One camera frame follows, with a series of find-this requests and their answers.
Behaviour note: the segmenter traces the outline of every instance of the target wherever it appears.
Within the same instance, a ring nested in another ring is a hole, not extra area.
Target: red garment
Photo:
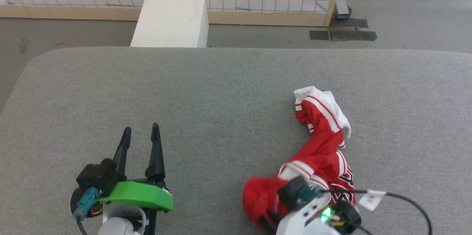
[[[277,190],[289,180],[303,176],[309,185],[319,185],[325,190],[353,190],[352,170],[339,149],[345,148],[342,128],[351,134],[349,121],[337,105],[331,92],[321,92],[315,87],[295,90],[295,116],[306,124],[312,134],[300,152],[282,165],[273,178],[251,178],[244,187],[243,207],[248,218],[259,224],[261,217],[267,220],[268,211],[286,215],[287,209],[279,203]],[[355,204],[354,194],[334,193],[329,204],[345,200]]]

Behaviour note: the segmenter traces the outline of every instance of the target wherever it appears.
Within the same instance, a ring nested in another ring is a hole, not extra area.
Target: gray floor
[[[307,27],[211,25],[210,47],[422,49],[472,53],[472,0],[347,0],[373,42],[310,40]],[[0,19],[0,112],[37,55],[76,46],[129,46],[136,22]]]

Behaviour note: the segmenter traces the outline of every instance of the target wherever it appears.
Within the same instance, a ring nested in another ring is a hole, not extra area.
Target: gray fabric surface
[[[241,205],[251,176],[272,176],[309,139],[293,91],[331,90],[352,124],[354,185],[404,194],[437,235],[469,235],[472,56],[389,50],[96,47],[45,53],[0,116],[0,234],[79,234],[75,178],[112,157],[131,126],[126,174],[142,177],[161,127],[175,210],[158,234],[262,234]],[[410,205],[362,210],[374,235],[426,234]],[[101,218],[84,226],[95,234]]]

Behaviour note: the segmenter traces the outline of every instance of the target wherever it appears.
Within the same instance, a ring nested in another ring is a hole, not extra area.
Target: green plastic part
[[[136,182],[119,182],[111,194],[98,200],[102,203],[112,202],[155,210],[172,210],[174,197],[161,188]]]

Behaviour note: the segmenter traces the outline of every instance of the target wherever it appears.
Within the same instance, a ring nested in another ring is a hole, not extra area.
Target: teal connector
[[[74,219],[84,220],[90,208],[98,201],[98,198],[100,198],[98,189],[95,187],[88,188],[84,196],[79,200],[79,203],[77,203],[76,210],[72,213]]]

